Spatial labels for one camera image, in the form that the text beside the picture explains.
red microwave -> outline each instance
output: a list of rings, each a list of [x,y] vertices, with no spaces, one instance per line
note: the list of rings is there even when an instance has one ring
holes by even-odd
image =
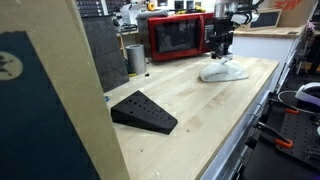
[[[140,43],[151,61],[168,61],[209,52],[207,34],[213,13],[193,13],[138,19]]]

wooden table surface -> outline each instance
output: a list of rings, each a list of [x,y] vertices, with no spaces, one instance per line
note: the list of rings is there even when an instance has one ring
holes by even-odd
[[[266,37],[266,38],[289,38],[294,39],[304,32],[306,25],[299,27],[277,27],[274,29],[263,29],[263,30],[252,30],[243,31],[241,29],[236,29],[234,31],[234,36],[243,37]]]
[[[133,77],[105,93],[110,109],[140,90],[178,120],[170,135],[114,123],[131,179],[201,177],[278,64],[237,56],[234,60],[243,65],[248,79],[202,82],[200,70],[214,61],[204,54],[148,64],[149,77]]]

black triangular object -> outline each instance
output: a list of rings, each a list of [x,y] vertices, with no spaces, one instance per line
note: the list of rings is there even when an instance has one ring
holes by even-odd
[[[113,122],[170,134],[178,121],[140,91],[111,108]]]

white cable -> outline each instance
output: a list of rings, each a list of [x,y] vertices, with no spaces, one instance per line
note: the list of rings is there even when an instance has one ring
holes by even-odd
[[[297,91],[289,91],[289,90],[288,90],[288,91],[282,91],[282,92],[280,92],[280,93],[278,94],[278,99],[279,99],[279,101],[280,101],[281,103],[283,103],[283,104],[285,104],[286,106],[289,106],[289,107],[291,107],[291,108],[293,108],[293,109],[299,110],[299,111],[301,111],[301,112],[305,112],[305,113],[309,113],[309,114],[313,114],[313,115],[319,115],[319,113],[317,113],[317,112],[307,111],[307,110],[300,109],[300,108],[297,108],[297,107],[295,107],[295,106],[292,106],[292,105],[289,105],[289,104],[285,103],[285,102],[280,98],[281,94],[284,94],[284,93],[297,93]]]

white logo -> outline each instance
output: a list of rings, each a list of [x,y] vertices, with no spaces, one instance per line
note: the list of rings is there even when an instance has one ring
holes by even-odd
[[[0,81],[12,80],[23,71],[22,62],[14,55],[0,51]]]

